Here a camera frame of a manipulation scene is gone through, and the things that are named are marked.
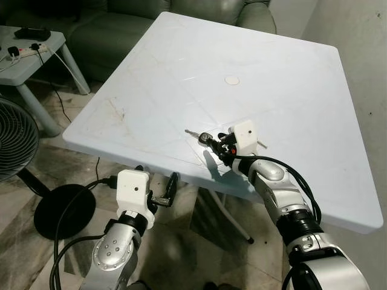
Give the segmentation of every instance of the black fan grille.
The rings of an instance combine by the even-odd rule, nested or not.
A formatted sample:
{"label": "black fan grille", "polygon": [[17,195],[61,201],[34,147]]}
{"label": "black fan grille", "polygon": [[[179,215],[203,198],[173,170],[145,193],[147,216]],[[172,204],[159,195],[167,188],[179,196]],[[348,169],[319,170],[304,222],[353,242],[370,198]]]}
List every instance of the black fan grille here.
{"label": "black fan grille", "polygon": [[22,170],[34,157],[39,131],[31,115],[0,98],[0,181]]}

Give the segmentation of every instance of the marble floor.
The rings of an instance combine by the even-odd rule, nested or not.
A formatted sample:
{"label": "marble floor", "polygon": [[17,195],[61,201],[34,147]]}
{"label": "marble floor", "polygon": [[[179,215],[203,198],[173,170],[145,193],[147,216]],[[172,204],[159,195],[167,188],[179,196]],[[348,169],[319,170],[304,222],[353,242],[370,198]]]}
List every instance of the marble floor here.
{"label": "marble floor", "polygon": [[[69,122],[50,86],[40,82],[28,85],[65,129]],[[70,119],[76,117],[100,86],[92,83],[89,96],[78,95],[71,80],[57,87]],[[20,101],[15,92],[7,95]],[[28,169],[54,189],[63,184],[87,184],[95,180],[96,162],[96,156],[66,150],[60,136],[47,138],[42,134],[40,148]],[[115,175],[125,168],[101,159],[98,173]],[[152,175],[150,188],[160,195],[166,183],[167,178]],[[100,234],[109,219],[116,218],[115,191],[98,185],[93,193],[96,211],[77,236]],[[33,224],[34,210],[40,200],[15,176],[0,184],[1,289],[49,289],[53,243],[40,236]],[[265,208],[232,196],[227,197],[226,208],[255,239],[253,245],[225,219],[205,189],[180,182],[173,207],[159,208],[154,227],[143,236],[132,280],[145,280],[153,290],[200,290],[207,281],[230,283],[248,290],[280,290],[286,268],[282,240]],[[79,288],[88,272],[93,246],[92,241],[82,242],[65,255],[60,264],[62,289]]]}

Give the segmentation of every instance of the fan base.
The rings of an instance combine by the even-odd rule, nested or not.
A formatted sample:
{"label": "fan base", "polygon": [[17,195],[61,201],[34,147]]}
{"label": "fan base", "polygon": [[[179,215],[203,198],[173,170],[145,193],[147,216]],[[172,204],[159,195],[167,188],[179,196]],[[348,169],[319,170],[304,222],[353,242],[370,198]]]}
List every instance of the fan base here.
{"label": "fan base", "polygon": [[[85,187],[78,184],[62,185],[51,191],[36,207],[34,224],[43,237],[54,240],[56,227],[64,209],[78,192]],[[74,236],[84,229],[91,220],[96,209],[96,199],[86,189],[71,204],[59,227],[59,239]]]}

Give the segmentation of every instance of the electric fan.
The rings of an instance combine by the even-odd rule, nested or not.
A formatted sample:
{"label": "electric fan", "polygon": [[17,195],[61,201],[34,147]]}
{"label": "electric fan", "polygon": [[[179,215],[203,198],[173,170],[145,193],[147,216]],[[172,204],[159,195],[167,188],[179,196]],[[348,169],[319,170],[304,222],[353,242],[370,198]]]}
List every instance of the electric fan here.
{"label": "electric fan", "polygon": [[[0,98],[0,182],[14,175],[37,195],[43,197],[34,214],[37,231],[54,239],[58,220],[70,200],[84,186],[62,185],[48,189],[25,167],[33,159],[39,146],[39,130],[32,116],[22,107]],[[90,190],[75,199],[59,228],[59,238],[71,237],[82,230],[94,214],[96,200]]]}

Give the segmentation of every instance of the small white table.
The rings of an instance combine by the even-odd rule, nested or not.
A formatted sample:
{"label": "small white table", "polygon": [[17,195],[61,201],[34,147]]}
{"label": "small white table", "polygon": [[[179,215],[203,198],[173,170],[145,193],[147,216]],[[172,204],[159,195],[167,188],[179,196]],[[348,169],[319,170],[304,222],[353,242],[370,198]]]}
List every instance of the small white table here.
{"label": "small white table", "polygon": [[70,149],[260,201],[184,132],[216,136],[246,119],[268,146],[259,153],[308,181],[325,222],[360,233],[382,226],[339,53],[328,45],[164,12],[63,138]]}
{"label": "small white table", "polygon": [[[44,42],[38,42],[36,40],[15,38],[14,32],[19,29],[20,27],[0,26],[0,58],[5,54],[8,55],[8,47],[16,46],[18,48],[27,48],[30,47],[33,43],[45,43],[49,48],[51,48],[52,51],[60,50],[67,66],[82,85],[80,86],[76,82],[79,92],[81,94],[88,94],[90,92],[87,82],[83,78],[82,73],[80,72],[76,62],[74,61],[70,51],[66,46],[66,39],[63,33],[51,31],[51,36],[49,39]],[[43,52],[41,53],[41,56],[43,61],[46,62],[52,56],[52,54],[50,52]],[[10,59],[4,59],[2,62],[0,62],[0,67],[6,67],[9,62]],[[59,126],[24,83],[41,66],[42,62],[37,54],[34,56],[23,57],[20,59],[19,63],[11,66],[10,68],[7,68],[5,71],[0,72],[0,85],[15,86],[27,105],[30,107],[32,113],[45,129],[47,135],[56,136],[60,133]]]}

